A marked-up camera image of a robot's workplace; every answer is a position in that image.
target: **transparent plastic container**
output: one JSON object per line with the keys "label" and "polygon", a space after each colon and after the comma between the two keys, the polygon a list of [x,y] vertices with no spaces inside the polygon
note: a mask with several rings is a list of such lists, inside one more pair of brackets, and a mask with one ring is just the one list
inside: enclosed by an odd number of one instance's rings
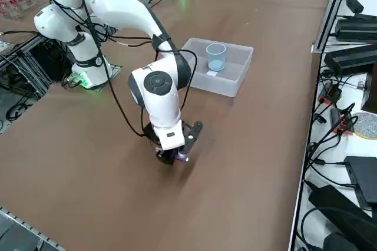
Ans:
{"label": "transparent plastic container", "polygon": [[[219,43],[226,47],[225,68],[212,71],[208,67],[207,46]],[[250,68],[254,48],[240,45],[215,42],[205,39],[190,38],[182,49],[189,49],[198,56],[198,65],[191,82],[194,88],[213,93],[235,97]],[[195,58],[192,54],[182,52],[191,67],[194,68]]]}

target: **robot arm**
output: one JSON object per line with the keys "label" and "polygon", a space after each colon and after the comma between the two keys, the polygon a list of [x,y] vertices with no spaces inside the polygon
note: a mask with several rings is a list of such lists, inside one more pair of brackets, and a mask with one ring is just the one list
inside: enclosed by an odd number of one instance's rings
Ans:
{"label": "robot arm", "polygon": [[[77,0],[56,0],[66,6],[80,8]],[[183,122],[179,107],[178,90],[187,86],[191,77],[191,69],[184,57],[176,50],[171,38],[166,33],[153,11],[138,0],[85,0],[96,16],[105,24],[118,28],[135,28],[144,31],[152,40],[155,51],[162,52],[163,58],[134,70],[128,80],[131,93],[135,102],[145,108],[151,121],[153,133],[157,136],[164,151],[182,148],[187,142],[183,134]],[[67,42],[73,38],[84,36],[87,44],[85,48],[92,49],[93,38],[89,34],[75,32],[74,23],[58,11],[59,7],[51,5],[43,10],[44,18],[35,17],[38,30],[50,38]],[[46,33],[47,22],[56,22],[54,26],[67,27],[63,33],[69,33],[67,38],[61,35],[61,29]],[[77,59],[81,49],[74,51]],[[96,59],[98,52],[93,52],[92,60]]]}

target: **black device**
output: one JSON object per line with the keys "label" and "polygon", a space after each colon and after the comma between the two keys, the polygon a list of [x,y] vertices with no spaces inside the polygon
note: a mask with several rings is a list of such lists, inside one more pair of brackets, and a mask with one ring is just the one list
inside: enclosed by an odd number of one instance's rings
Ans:
{"label": "black device", "polygon": [[338,32],[342,28],[347,28],[347,27],[374,27],[377,28],[377,20],[375,19],[340,19],[337,21],[335,25],[335,32]]}
{"label": "black device", "polygon": [[344,234],[348,241],[352,242],[359,251],[377,251],[377,224],[371,217],[331,185],[321,188],[314,188],[312,185],[310,187],[313,191],[309,201]]}
{"label": "black device", "polygon": [[355,19],[371,19],[371,20],[376,20],[377,16],[374,15],[368,15],[368,14],[355,14],[353,16]]}
{"label": "black device", "polygon": [[346,0],[346,4],[354,14],[361,14],[364,10],[364,6],[358,0]]}
{"label": "black device", "polygon": [[353,121],[351,113],[347,113],[346,117],[342,116],[342,110],[338,108],[332,108],[330,110],[330,122],[331,126],[334,127],[336,123],[340,119],[344,119],[340,124],[334,129],[334,133],[342,133],[342,134],[352,134],[355,132],[353,127]]}
{"label": "black device", "polygon": [[332,67],[335,75],[372,73],[377,62],[377,44],[328,52],[325,64]]}
{"label": "black device", "polygon": [[323,251],[359,251],[359,249],[339,233],[331,233],[323,241]]}
{"label": "black device", "polygon": [[342,90],[339,89],[337,84],[327,82],[318,95],[318,101],[325,104],[336,104],[341,95]]}
{"label": "black device", "polygon": [[377,67],[373,67],[372,74],[366,75],[361,109],[377,114]]}
{"label": "black device", "polygon": [[376,42],[377,27],[343,27],[336,32],[336,39],[342,42]]}
{"label": "black device", "polygon": [[377,207],[377,158],[347,156],[347,172],[352,184],[357,184],[356,197],[360,207]]}

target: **white shelf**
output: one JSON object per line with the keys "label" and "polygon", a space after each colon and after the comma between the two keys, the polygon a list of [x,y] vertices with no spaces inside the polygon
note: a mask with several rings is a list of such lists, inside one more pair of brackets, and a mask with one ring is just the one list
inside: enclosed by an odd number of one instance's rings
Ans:
{"label": "white shelf", "polygon": [[[363,6],[363,14],[368,15],[377,15],[377,4],[376,0],[358,0]],[[346,1],[342,0],[338,15],[351,15],[353,16],[352,11],[347,7]],[[331,33],[335,32],[335,25],[337,23],[338,19],[335,20]],[[333,44],[349,44],[344,46],[328,46]],[[358,43],[352,44],[351,42],[340,42],[337,41],[334,37],[329,37],[327,43],[326,43],[326,49],[325,52],[330,51],[337,51],[339,49],[348,49],[348,48],[354,48],[360,46]],[[325,63],[323,62],[323,59],[325,57],[325,54],[322,56],[322,65]],[[365,80],[366,74],[360,74],[351,77],[348,80],[348,83],[357,85],[360,80]],[[323,85],[322,83],[319,83],[318,90],[316,93],[316,97],[318,97],[320,91],[322,90]],[[352,114],[363,112],[361,111],[361,102],[363,97],[363,90],[359,90],[356,87],[352,87],[349,85],[344,85],[342,88],[342,96],[340,100],[337,102],[337,106],[339,108],[346,108],[352,103],[355,103],[355,107],[352,110]],[[326,105],[321,105],[317,112],[320,112],[322,109],[324,109]],[[326,132],[330,129],[331,125],[329,123],[330,120],[330,109],[326,110],[322,116],[327,119],[328,123],[326,124],[319,124],[318,122],[315,122],[312,127],[311,136],[310,136],[310,142],[316,142],[319,141]],[[331,140],[322,146],[319,147],[316,154],[313,156],[315,157],[318,153],[320,153],[324,148],[330,147],[332,145],[335,145],[337,142],[337,139]],[[344,161],[346,156],[360,156],[360,157],[377,157],[377,141],[376,140],[367,140],[363,139],[361,137],[358,137],[356,134],[353,134],[351,136],[343,136],[339,145],[335,148],[323,153],[321,155],[321,159],[326,160],[329,163],[335,163],[338,161]],[[348,173],[346,171],[345,166],[316,166],[316,169],[324,174],[325,176],[329,177],[330,179],[338,182],[338,183],[350,183],[350,179],[348,176]],[[323,179],[321,176],[319,176],[314,170],[309,169],[306,173],[306,180],[309,180],[313,184],[322,187],[329,183],[325,179]],[[359,203],[356,198],[356,194],[354,189],[348,189],[345,187],[333,185],[340,191],[343,195],[345,195],[349,200],[351,200],[353,203],[355,203],[357,206],[359,206]],[[314,206],[309,202],[308,197],[310,195],[310,188],[306,184],[303,184],[303,192],[302,192],[302,201],[300,205],[299,210],[299,221],[297,225],[297,229],[299,233],[301,233],[300,230],[300,224],[301,219],[303,215],[313,208]],[[318,247],[322,247],[323,241],[327,235],[330,233],[335,232],[333,224],[331,224],[330,221],[327,220],[327,218],[320,212],[315,211],[311,213],[307,219],[305,220],[305,227],[304,227],[304,233],[306,241],[311,244]],[[305,247],[304,244],[296,237],[296,248],[295,250],[298,250],[299,247]]]}

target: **metal frame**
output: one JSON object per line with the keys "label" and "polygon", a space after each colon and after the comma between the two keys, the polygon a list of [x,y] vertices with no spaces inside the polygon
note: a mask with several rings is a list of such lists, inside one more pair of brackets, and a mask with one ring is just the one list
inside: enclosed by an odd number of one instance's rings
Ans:
{"label": "metal frame", "polygon": [[48,91],[51,83],[46,73],[41,69],[33,57],[19,57],[19,52],[31,56],[29,52],[33,47],[46,39],[39,35],[34,35],[30,39],[26,40],[19,48],[12,51],[9,55],[6,55],[6,59],[0,57],[0,69],[6,67],[11,62],[17,70],[23,75],[28,83],[35,89],[37,96],[42,97]]}
{"label": "metal frame", "polygon": [[36,236],[38,236],[40,239],[42,239],[44,242],[46,242],[49,245],[51,245],[52,247],[56,248],[58,251],[65,251],[65,249],[63,247],[61,247],[56,242],[52,241],[51,238],[49,238],[48,236],[42,234],[40,231],[38,231],[34,227],[28,225],[23,220],[21,220],[19,217],[17,217],[16,215],[12,214],[11,212],[5,210],[1,206],[0,206],[0,214],[2,214],[3,216],[5,216],[6,218],[12,220],[16,224],[19,224],[20,226],[26,228],[27,230],[29,230],[30,232],[32,232],[33,234],[35,234]]}
{"label": "metal frame", "polygon": [[313,52],[322,53],[325,50],[325,46],[332,29],[332,25],[336,19],[336,14],[338,13],[341,1],[342,0],[329,0],[325,11],[325,16],[322,19],[322,23],[317,34]]}

